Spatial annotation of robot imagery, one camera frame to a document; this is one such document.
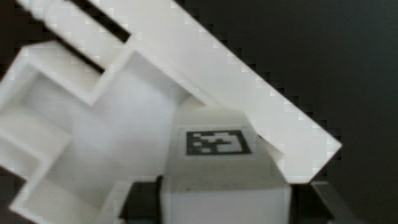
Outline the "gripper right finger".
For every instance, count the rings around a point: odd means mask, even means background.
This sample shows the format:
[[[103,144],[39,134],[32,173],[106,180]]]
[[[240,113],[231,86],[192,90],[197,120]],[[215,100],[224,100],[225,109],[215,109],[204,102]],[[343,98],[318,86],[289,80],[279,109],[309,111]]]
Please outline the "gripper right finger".
[[[332,185],[327,182],[312,182],[311,186],[332,216],[328,224],[353,224],[353,212]]]

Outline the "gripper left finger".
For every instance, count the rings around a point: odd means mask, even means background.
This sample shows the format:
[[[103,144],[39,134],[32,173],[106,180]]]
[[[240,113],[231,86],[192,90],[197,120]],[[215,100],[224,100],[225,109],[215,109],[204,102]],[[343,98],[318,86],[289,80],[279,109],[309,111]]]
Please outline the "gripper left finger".
[[[119,217],[133,182],[119,181],[112,187],[94,224],[126,224]]]

